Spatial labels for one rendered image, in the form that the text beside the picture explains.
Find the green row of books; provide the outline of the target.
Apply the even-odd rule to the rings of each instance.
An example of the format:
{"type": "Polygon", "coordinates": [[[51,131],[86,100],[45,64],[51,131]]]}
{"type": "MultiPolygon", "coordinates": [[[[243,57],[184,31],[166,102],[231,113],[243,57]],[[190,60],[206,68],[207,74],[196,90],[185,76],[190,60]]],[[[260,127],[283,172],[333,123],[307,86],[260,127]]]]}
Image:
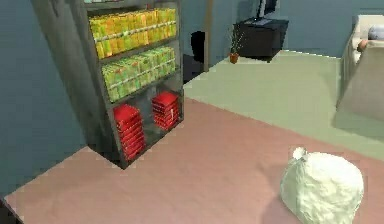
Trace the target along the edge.
{"type": "Polygon", "coordinates": [[[159,47],[102,66],[110,102],[116,102],[176,70],[175,50],[159,47]]]}

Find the blue grey pillow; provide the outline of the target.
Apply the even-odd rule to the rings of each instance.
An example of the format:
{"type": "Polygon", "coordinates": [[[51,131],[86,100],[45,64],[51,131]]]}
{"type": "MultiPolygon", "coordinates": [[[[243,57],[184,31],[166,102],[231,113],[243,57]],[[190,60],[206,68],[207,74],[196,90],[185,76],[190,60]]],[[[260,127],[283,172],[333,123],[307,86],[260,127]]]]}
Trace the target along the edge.
{"type": "Polygon", "coordinates": [[[375,24],[368,30],[369,40],[384,41],[384,24],[375,24]]]}

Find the dark grey bookshelf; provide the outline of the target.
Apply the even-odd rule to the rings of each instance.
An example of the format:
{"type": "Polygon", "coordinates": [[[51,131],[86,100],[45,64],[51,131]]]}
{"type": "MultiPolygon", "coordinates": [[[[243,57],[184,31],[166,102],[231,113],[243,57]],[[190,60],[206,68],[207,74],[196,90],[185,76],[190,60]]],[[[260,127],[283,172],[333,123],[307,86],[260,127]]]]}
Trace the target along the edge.
{"type": "Polygon", "coordinates": [[[89,148],[120,168],[126,168],[183,121],[180,0],[31,0],[31,2],[89,148]],[[89,23],[90,17],[155,8],[176,10],[177,33],[174,37],[111,57],[98,58],[89,23]],[[110,102],[102,66],[165,46],[175,50],[176,70],[116,102],[110,102]],[[179,118],[169,130],[160,128],[154,122],[152,112],[152,99],[164,91],[178,96],[179,118]],[[140,111],[145,137],[145,148],[129,161],[124,157],[113,112],[114,108],[123,104],[136,107],[140,111]]]}

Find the black television stand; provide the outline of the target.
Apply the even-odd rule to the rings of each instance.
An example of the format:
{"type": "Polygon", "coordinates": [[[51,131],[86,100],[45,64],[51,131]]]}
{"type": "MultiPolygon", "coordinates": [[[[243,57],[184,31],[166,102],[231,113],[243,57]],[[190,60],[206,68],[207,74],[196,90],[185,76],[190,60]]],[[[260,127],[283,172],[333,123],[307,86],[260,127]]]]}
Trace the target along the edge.
{"type": "Polygon", "coordinates": [[[235,52],[245,58],[269,63],[283,48],[289,21],[250,18],[234,24],[238,35],[235,52]]]}

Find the short red book stack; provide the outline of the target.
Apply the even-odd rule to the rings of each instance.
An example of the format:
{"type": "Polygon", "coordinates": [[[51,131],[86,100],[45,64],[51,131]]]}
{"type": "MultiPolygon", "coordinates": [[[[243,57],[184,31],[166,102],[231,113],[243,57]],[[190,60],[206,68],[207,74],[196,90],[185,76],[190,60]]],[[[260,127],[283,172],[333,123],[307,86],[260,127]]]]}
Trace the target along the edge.
{"type": "Polygon", "coordinates": [[[169,130],[179,118],[178,96],[164,91],[152,99],[154,122],[162,129],[169,130]]]}

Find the tall red book stack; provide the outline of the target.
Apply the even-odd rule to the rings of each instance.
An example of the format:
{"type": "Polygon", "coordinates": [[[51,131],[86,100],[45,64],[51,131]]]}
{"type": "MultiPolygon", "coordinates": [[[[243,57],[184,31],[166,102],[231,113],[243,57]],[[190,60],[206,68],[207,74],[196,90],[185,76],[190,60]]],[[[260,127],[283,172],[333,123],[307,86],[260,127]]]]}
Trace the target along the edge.
{"type": "Polygon", "coordinates": [[[124,157],[132,160],[145,148],[143,120],[140,111],[128,104],[113,109],[124,157]]]}

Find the brown wooden door frame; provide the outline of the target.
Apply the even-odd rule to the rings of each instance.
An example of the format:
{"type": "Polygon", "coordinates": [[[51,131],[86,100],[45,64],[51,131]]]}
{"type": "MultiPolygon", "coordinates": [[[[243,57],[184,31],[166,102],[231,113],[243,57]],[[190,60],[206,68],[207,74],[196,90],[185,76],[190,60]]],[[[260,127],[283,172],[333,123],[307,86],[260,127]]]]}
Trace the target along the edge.
{"type": "Polygon", "coordinates": [[[206,11],[204,19],[204,32],[205,32],[205,41],[204,41],[204,65],[203,71],[209,71],[209,54],[210,54],[210,33],[212,25],[212,9],[213,9],[214,0],[206,0],[206,11]]]}

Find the white tied garbage bag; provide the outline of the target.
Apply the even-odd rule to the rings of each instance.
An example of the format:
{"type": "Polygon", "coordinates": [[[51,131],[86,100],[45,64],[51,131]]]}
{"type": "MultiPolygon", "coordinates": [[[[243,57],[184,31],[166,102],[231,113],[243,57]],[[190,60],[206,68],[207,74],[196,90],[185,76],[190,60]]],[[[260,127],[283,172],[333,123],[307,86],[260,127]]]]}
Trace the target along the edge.
{"type": "Polygon", "coordinates": [[[341,156],[296,147],[280,197],[302,224],[353,224],[364,195],[360,169],[341,156]]]}

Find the beige sofa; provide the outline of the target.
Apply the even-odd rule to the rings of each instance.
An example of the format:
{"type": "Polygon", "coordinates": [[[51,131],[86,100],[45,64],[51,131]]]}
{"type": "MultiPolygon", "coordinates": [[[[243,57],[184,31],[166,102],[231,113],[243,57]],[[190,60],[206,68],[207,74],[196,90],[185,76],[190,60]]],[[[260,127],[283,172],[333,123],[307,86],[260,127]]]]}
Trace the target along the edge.
{"type": "Polygon", "coordinates": [[[368,30],[384,24],[384,15],[358,15],[341,58],[336,108],[384,121],[384,41],[369,40],[368,30]],[[361,40],[368,43],[357,51],[361,40]]]}

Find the black television set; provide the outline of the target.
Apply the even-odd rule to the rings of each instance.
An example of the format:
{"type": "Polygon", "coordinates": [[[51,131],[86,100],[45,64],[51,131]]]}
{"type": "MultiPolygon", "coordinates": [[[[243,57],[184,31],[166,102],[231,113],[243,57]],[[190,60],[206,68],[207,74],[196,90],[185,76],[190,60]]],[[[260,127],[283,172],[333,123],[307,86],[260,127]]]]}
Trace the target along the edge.
{"type": "Polygon", "coordinates": [[[274,13],[278,5],[278,0],[259,0],[256,18],[264,18],[266,15],[274,13]]]}

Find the yellow row of books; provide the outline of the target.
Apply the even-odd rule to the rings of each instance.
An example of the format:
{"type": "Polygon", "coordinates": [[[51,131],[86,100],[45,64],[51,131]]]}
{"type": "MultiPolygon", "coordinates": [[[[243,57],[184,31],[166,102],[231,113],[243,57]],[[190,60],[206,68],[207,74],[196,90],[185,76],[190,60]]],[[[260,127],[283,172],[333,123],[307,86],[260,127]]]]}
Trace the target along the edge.
{"type": "Polygon", "coordinates": [[[99,59],[174,37],[177,33],[173,8],[93,16],[89,23],[99,59]]]}

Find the potted house plant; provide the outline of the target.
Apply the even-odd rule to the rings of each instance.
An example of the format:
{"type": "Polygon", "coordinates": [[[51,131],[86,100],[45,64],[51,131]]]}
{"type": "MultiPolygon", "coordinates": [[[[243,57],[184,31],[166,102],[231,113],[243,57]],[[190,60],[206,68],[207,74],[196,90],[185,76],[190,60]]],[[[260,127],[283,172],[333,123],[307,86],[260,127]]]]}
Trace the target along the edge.
{"type": "Polygon", "coordinates": [[[232,64],[236,64],[239,58],[238,51],[242,47],[242,33],[239,31],[239,28],[237,25],[233,25],[233,27],[230,29],[230,53],[229,53],[229,61],[232,64]]]}

